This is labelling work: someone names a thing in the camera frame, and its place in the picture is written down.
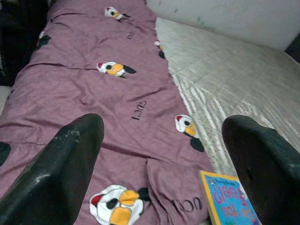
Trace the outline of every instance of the white quilted mattress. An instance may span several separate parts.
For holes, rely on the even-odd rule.
[[[285,53],[158,18],[169,70],[217,173],[235,175],[225,118],[250,116],[300,150],[300,66]]]

